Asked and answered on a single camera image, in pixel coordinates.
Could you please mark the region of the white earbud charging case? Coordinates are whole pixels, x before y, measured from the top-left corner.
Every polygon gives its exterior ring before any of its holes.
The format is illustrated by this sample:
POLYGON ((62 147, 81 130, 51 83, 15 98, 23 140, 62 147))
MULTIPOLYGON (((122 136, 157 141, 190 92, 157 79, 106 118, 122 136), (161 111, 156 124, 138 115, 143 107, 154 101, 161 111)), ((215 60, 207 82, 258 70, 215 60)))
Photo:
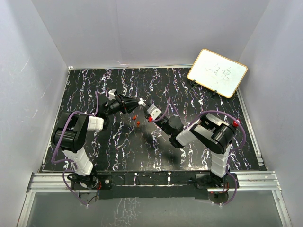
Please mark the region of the white earbud charging case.
POLYGON ((141 105, 141 106, 146 106, 146 100, 144 100, 142 98, 139 98, 138 104, 141 105))

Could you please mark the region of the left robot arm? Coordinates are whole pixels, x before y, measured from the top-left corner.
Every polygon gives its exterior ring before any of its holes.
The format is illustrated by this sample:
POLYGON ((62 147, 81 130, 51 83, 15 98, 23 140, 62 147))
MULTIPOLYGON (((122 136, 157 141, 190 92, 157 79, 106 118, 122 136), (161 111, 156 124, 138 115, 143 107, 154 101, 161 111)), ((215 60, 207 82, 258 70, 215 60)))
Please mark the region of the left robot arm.
POLYGON ((108 101, 100 104, 97 99, 96 110, 92 114, 80 111, 61 114, 51 142, 56 146, 54 155, 61 150, 74 168, 74 172, 68 175, 70 181, 87 189, 96 188, 100 180, 84 148, 87 132, 102 131, 109 125, 109 116, 118 112, 131 113, 141 105, 145 105, 142 98, 126 97, 113 89, 109 93, 108 101))

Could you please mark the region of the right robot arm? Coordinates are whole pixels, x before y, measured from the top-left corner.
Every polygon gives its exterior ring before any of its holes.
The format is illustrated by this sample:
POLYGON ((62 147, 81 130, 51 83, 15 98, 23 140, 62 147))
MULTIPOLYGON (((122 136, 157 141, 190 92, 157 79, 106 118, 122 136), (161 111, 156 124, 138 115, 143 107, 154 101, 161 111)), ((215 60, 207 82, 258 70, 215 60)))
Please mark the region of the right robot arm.
POLYGON ((169 141, 175 148, 183 148, 193 141, 201 142, 211 151, 212 165, 210 173, 196 180, 201 186, 221 188, 228 182, 228 159, 239 121, 226 123, 218 117, 206 113, 186 127, 179 116, 166 117, 155 105, 142 105, 145 118, 155 123, 170 136, 169 141))

